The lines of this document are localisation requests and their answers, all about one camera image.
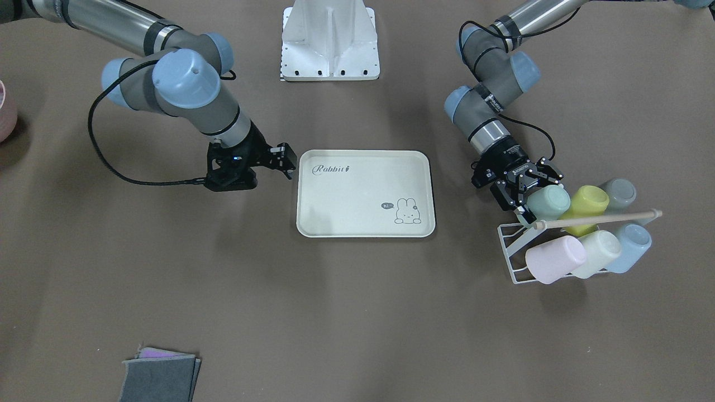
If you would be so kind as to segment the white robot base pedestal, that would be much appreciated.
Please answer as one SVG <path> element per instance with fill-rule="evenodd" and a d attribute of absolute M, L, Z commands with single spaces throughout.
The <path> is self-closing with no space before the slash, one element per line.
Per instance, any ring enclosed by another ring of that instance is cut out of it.
<path fill-rule="evenodd" d="M 284 9 L 282 23 L 281 80 L 379 78 L 375 11 L 363 1 L 296 1 Z"/>

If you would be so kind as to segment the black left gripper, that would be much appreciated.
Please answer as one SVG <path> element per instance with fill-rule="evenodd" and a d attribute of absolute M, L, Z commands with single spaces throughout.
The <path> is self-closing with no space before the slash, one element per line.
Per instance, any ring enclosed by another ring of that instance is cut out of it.
<path fill-rule="evenodd" d="M 503 211 L 511 210 L 518 216 L 531 218 L 531 210 L 526 204 L 525 193 L 516 188 L 514 180 L 507 178 L 511 171 L 515 176 L 524 175 L 526 190 L 538 186 L 538 180 L 526 175 L 530 167 L 530 158 L 516 140 L 495 141 L 485 150 L 480 159 L 472 164 L 472 185 L 485 188 L 490 185 L 490 192 Z M 562 171 L 551 160 L 542 157 L 536 163 L 539 183 L 546 185 L 561 185 L 564 178 Z"/>

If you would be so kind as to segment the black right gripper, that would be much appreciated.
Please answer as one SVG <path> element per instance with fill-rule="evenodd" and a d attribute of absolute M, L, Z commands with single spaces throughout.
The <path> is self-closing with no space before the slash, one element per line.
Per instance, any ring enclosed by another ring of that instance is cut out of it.
<path fill-rule="evenodd" d="M 263 133 L 252 123 L 247 137 L 235 147 L 209 145 L 204 186 L 217 193 L 252 190 L 258 185 L 254 167 L 281 171 L 288 180 L 293 180 L 297 157 L 286 142 L 276 147 L 268 145 Z"/>

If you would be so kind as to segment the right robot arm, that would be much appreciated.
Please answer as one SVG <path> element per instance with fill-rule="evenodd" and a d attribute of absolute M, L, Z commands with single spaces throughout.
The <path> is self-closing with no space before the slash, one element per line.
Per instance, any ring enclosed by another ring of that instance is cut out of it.
<path fill-rule="evenodd" d="M 233 97 L 225 80 L 235 79 L 234 53 L 224 36 L 194 34 L 128 1 L 3 1 L 2 23 L 42 18 L 92 33 L 135 53 L 103 69 L 102 92 L 87 117 L 88 135 L 104 166 L 93 131 L 99 103 L 109 99 L 135 111 L 184 118 L 209 140 L 205 176 L 177 185 L 202 185 L 214 192 L 252 190 L 255 167 L 281 171 L 291 180 L 297 157 L 285 142 L 268 145 Z"/>

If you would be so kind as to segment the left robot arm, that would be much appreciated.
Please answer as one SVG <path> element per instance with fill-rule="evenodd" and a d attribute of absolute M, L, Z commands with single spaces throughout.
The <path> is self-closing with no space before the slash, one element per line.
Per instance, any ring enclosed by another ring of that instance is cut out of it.
<path fill-rule="evenodd" d="M 479 155 L 472 184 L 489 186 L 501 209 L 529 224 L 536 216 L 528 207 L 528 192 L 560 185 L 564 176 L 546 158 L 529 157 L 499 116 L 541 76 L 538 66 L 518 47 L 582 5 L 582 1 L 527 1 L 487 27 L 463 23 L 457 38 L 457 52 L 477 82 L 455 89 L 444 108 Z"/>

